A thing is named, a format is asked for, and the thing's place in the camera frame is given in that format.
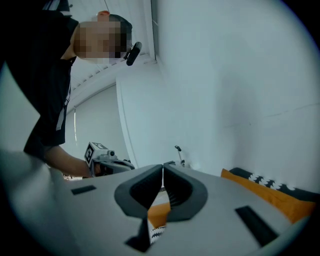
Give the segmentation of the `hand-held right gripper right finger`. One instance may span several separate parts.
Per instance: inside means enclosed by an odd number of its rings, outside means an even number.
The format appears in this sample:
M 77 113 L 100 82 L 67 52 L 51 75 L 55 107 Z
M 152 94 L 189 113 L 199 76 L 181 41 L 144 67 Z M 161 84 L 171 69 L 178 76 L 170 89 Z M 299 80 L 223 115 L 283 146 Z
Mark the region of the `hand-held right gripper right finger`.
M 163 178 L 171 211 L 153 256 L 286 256 L 309 220 L 225 178 L 169 164 Z

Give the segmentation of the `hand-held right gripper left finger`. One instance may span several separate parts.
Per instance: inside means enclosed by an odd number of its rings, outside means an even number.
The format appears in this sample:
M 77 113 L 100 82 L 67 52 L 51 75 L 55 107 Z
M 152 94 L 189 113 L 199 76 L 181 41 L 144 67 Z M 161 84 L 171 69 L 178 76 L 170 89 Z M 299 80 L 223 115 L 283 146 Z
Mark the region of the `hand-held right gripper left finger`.
M 160 255 L 150 245 L 147 212 L 162 185 L 161 164 L 76 181 L 51 173 L 75 255 Z

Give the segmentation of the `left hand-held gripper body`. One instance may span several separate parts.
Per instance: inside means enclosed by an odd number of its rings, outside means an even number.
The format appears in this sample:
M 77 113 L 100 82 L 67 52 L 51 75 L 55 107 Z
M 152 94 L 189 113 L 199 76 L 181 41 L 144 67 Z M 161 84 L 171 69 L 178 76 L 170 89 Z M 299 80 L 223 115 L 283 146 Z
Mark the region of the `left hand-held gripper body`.
M 98 142 L 89 142 L 84 154 L 92 177 L 100 177 L 134 170 L 128 160 L 120 160 L 115 151 Z

